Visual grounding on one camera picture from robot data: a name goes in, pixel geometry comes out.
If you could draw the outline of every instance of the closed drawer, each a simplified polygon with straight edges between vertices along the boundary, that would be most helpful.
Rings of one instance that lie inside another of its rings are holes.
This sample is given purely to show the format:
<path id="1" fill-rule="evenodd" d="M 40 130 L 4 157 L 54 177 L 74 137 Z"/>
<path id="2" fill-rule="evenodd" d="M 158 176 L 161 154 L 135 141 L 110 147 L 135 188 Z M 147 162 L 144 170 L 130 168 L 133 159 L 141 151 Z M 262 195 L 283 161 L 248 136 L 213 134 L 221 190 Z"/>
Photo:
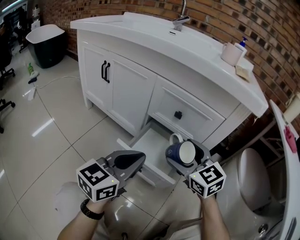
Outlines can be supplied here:
<path id="1" fill-rule="evenodd" d="M 176 183 L 176 180 L 171 177 L 174 170 L 165 158 L 170 135 L 170 131 L 152 120 L 129 144 L 124 143 L 121 139 L 117 140 L 122 150 L 136 150 L 145 153 L 145 163 L 137 175 L 154 187 L 166 188 Z"/>
<path id="2" fill-rule="evenodd" d="M 148 114 L 173 132 L 200 143 L 225 120 L 204 102 L 160 76 L 154 87 Z"/>

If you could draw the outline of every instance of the chrome faucet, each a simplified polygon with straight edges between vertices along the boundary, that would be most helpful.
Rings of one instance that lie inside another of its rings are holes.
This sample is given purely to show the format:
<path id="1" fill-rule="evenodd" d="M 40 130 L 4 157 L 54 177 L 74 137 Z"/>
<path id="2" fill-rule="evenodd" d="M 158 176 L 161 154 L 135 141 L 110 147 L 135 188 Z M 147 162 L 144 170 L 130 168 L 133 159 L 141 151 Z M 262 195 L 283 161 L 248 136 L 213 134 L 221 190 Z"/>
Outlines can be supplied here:
<path id="1" fill-rule="evenodd" d="M 181 31 L 182 24 L 189 21 L 189 16 L 184 16 L 184 11 L 186 10 L 187 0 L 182 0 L 182 9 L 179 18 L 174 19 L 172 23 L 174 24 L 174 29 Z"/>

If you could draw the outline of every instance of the white pants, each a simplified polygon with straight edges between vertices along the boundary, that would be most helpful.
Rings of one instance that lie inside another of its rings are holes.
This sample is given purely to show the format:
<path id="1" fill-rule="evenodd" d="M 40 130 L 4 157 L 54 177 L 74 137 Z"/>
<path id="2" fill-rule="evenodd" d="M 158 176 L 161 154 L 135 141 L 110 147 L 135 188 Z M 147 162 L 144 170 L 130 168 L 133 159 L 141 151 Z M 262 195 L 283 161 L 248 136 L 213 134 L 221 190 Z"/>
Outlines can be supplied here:
<path id="1" fill-rule="evenodd" d="M 77 216 L 80 211 L 80 205 L 85 199 L 87 199 L 87 196 L 78 187 L 76 182 L 67 182 L 61 186 L 54 201 L 54 207 L 59 215 L 61 229 L 67 226 Z M 109 234 L 104 224 L 104 217 L 99 220 L 99 224 L 92 239 L 109 239 Z"/>

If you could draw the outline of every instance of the blue mug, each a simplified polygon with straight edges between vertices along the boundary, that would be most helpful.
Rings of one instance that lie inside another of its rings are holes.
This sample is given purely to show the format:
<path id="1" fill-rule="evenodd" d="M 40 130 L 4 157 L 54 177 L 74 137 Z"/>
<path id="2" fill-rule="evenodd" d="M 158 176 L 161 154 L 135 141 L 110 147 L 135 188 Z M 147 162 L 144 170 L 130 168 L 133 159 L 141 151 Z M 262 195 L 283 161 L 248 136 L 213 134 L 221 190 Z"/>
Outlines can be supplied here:
<path id="1" fill-rule="evenodd" d="M 177 137 L 179 142 L 173 143 L 174 137 Z M 174 160 L 177 163 L 190 164 L 195 156 L 196 149 L 192 142 L 183 141 L 182 137 L 179 134 L 172 134 L 170 138 L 169 146 L 165 151 L 165 156 Z"/>

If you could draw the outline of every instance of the cup handle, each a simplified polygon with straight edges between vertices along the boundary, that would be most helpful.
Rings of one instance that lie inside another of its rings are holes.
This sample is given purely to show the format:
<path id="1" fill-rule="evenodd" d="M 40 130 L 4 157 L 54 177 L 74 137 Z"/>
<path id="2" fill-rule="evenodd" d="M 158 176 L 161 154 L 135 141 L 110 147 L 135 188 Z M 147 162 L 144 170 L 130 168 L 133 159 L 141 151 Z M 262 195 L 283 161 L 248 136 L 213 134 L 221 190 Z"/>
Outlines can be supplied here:
<path id="1" fill-rule="evenodd" d="M 226 46 L 227 46 L 227 43 L 224 43 L 223 47 L 222 47 L 222 52 L 224 51 L 224 49 L 225 49 Z"/>
<path id="2" fill-rule="evenodd" d="M 175 138 L 177 138 L 180 143 L 183 142 L 183 138 L 182 138 L 182 136 L 179 133 L 173 133 L 170 136 L 170 145 L 174 144 L 174 139 Z"/>

